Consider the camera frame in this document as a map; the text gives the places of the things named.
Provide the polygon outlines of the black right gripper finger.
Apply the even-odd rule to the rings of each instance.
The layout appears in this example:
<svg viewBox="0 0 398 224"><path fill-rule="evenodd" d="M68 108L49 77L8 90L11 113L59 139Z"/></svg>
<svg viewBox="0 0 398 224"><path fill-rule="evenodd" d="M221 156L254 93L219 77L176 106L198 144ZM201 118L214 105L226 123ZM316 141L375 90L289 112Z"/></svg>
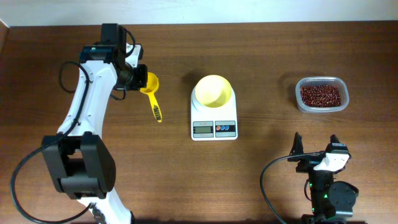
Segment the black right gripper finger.
<svg viewBox="0 0 398 224"><path fill-rule="evenodd" d="M335 134L330 136L330 152L345 152L346 145L340 143L339 139Z"/></svg>
<svg viewBox="0 0 398 224"><path fill-rule="evenodd" d="M299 132L295 133L293 146L290 150L290 156L298 156L303 154L302 136Z"/></svg>

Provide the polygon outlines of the yellow measuring scoop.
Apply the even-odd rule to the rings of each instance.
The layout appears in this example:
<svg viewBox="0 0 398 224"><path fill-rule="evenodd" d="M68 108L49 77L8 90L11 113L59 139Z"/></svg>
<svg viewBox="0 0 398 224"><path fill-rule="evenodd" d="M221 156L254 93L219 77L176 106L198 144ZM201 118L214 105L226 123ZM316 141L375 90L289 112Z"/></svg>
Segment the yellow measuring scoop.
<svg viewBox="0 0 398 224"><path fill-rule="evenodd" d="M145 88L141 88L140 92L147 95L149 98L150 107L154 118L158 123L162 122L162 112L160 106L157 102L155 97L156 91L159 89L160 82L157 76L154 73L148 72L147 73L147 85Z"/></svg>

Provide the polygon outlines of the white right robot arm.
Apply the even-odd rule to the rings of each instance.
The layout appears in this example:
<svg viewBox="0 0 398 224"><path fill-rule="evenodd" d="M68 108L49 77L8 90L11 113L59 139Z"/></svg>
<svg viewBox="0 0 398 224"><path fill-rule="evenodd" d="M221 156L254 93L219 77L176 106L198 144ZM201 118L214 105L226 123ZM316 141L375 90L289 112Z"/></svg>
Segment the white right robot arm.
<svg viewBox="0 0 398 224"><path fill-rule="evenodd" d="M310 187L305 196L311 201L312 214L302 215L300 222L346 223L353 216L359 190L347 182L336 181L334 175L343 171L351 159L348 147L333 134L325 150L305 153L302 136L295 133L290 155L293 158L288 161L297 163L297 173L308 175L305 186Z"/></svg>

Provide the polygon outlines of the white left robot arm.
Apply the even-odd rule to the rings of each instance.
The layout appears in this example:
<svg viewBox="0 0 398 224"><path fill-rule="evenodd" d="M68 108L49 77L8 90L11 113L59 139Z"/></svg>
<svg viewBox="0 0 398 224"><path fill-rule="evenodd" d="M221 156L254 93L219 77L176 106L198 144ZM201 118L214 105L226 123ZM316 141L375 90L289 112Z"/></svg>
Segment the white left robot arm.
<svg viewBox="0 0 398 224"><path fill-rule="evenodd" d="M56 135L42 141L55 189L87 206L98 223L136 221L116 192L116 164L102 140L111 92L139 90L147 84L147 67L138 63L142 47L128 44L129 35L119 24L103 24L99 42L84 46L67 117Z"/></svg>

